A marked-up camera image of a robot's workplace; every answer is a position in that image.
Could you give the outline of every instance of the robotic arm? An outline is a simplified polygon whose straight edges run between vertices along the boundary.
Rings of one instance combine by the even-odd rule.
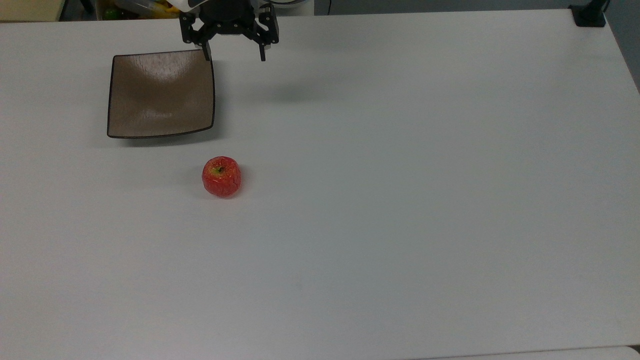
[[[260,6],[256,13],[250,0],[168,0],[180,10],[182,41],[202,47],[204,56],[211,60],[208,41],[215,35],[244,35],[258,43],[260,59],[265,61],[264,50],[279,41],[278,23],[270,3]],[[199,16],[203,25],[193,29]]]

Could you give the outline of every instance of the apple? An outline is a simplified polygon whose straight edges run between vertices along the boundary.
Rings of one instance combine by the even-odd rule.
[[[204,165],[202,183],[213,195],[230,197],[240,188],[240,167],[232,158],[217,156]]]

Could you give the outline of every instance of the white table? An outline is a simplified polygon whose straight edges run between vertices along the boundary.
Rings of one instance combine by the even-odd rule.
[[[0,24],[0,357],[382,360],[640,343],[640,96],[568,10],[216,37],[210,131],[106,136],[177,21]],[[235,158],[221,200],[200,171]]]

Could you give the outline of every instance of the green object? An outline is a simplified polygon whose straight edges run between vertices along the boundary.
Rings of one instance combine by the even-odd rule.
[[[104,20],[120,20],[122,19],[122,12],[116,8],[108,8],[104,10]]]

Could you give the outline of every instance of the square plate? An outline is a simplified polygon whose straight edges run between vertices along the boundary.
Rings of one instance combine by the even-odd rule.
[[[213,126],[213,64],[201,50],[116,55],[107,135],[156,138]]]

